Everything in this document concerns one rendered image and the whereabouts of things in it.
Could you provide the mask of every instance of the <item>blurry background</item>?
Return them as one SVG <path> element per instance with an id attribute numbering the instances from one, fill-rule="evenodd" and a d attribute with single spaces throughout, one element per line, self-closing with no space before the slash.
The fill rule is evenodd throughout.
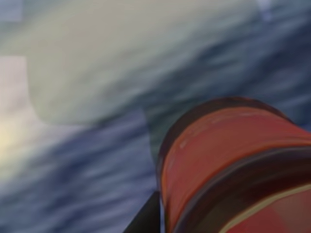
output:
<path id="1" fill-rule="evenodd" d="M 211 98 L 311 129 L 311 1 L 259 3 L 0 0 L 0 232 L 122 232 L 165 132 Z"/>

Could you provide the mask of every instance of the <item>dark rim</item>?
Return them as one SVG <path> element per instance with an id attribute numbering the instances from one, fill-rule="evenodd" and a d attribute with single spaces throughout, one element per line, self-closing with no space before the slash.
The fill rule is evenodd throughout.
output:
<path id="1" fill-rule="evenodd" d="M 279 148 L 223 170 L 188 202 L 173 233 L 217 233 L 236 214 L 264 197 L 311 182 L 311 147 Z M 217 210 L 225 209 L 221 215 Z"/>
<path id="2" fill-rule="evenodd" d="M 188 112 L 183 114 L 177 121 L 174 123 L 166 134 L 162 145 L 160 147 L 157 163 L 157 172 L 158 177 L 161 177 L 162 167 L 165 161 L 166 155 L 168 154 L 172 144 L 176 138 L 193 122 L 201 118 L 202 116 L 224 109 L 224 108 L 234 108 L 234 107 L 252 107 L 267 110 L 271 113 L 276 114 L 277 116 L 286 119 L 290 123 L 294 124 L 288 117 L 286 117 L 278 109 L 265 104 L 259 100 L 243 98 L 243 97 L 228 97 L 220 98 L 215 100 L 207 101 L 203 104 L 200 104 Z"/>

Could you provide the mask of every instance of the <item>red container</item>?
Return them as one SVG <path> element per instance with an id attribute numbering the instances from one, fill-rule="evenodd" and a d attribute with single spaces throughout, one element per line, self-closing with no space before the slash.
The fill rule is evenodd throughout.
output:
<path id="1" fill-rule="evenodd" d="M 158 172 L 168 233 L 311 233 L 311 134 L 260 101 L 191 109 Z"/>

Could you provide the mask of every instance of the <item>red cylinder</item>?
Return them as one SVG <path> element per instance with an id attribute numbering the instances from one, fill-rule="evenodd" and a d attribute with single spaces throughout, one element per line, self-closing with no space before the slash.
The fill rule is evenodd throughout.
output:
<path id="1" fill-rule="evenodd" d="M 237 233 L 258 221 L 254 207 L 308 189 L 311 134 L 260 101 L 212 100 L 170 128 L 158 170 L 168 233 Z M 258 209 L 272 215 L 271 204 Z M 271 233 L 291 233 L 285 225 Z"/>

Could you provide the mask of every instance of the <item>blue water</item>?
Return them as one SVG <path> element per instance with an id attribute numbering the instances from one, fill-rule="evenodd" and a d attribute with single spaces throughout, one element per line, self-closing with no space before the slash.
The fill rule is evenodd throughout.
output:
<path id="1" fill-rule="evenodd" d="M 167 68 L 189 49 L 169 72 L 153 70 L 156 85 L 127 96 L 118 115 L 41 151 L 5 187 L 0 233 L 122 232 L 156 189 L 154 161 L 165 132 L 211 98 L 257 98 L 311 129 L 311 2 L 280 2 L 270 22 L 253 13 L 213 43 L 200 22 L 183 46 L 157 62 Z M 231 15 L 223 17 L 225 25 Z"/>

